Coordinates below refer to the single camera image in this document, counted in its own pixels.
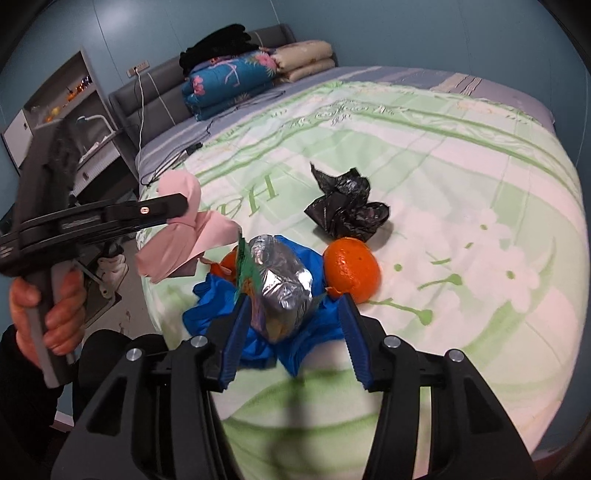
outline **crumpled plastic bag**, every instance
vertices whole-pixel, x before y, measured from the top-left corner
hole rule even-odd
[[[331,177],[310,164],[312,175],[324,195],[313,201],[304,213],[332,238],[345,236],[366,242],[390,217],[390,207],[369,202],[369,180],[356,168]]]

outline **black sleeve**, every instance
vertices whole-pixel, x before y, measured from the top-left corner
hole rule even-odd
[[[46,387],[41,370],[19,350],[11,325],[0,340],[0,415],[34,459],[47,450],[62,392],[63,387]]]

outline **metal screw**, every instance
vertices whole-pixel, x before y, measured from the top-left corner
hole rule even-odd
[[[140,350],[139,348],[132,348],[131,350],[129,350],[125,354],[126,359],[129,360],[130,362],[135,362],[141,356],[142,356],[142,350]]]
[[[402,345],[402,341],[395,335],[388,335],[384,339],[384,345],[388,348],[398,348],[400,345]]]
[[[452,362],[461,362],[465,359],[464,354],[459,350],[449,350],[449,358]]]
[[[196,337],[191,338],[191,345],[195,348],[201,348],[207,345],[207,338],[203,335],[197,335]]]

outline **power outlet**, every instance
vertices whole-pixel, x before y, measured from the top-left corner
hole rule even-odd
[[[150,64],[148,63],[148,60],[143,61],[142,63],[140,63],[139,65],[136,65],[135,67],[131,67],[128,71],[127,71],[127,76],[129,78],[131,78],[132,76],[135,75],[135,72],[137,71],[138,73],[143,72],[144,70],[147,70],[150,68]]]

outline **orange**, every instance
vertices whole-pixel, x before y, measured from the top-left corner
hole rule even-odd
[[[236,285],[237,254],[238,247],[234,247],[234,250],[228,253],[228,255],[226,255],[220,263],[214,263],[210,266],[211,273]]]
[[[373,253],[361,240],[340,238],[326,248],[323,257],[330,298],[350,293],[355,303],[363,303],[378,291],[382,273]]]

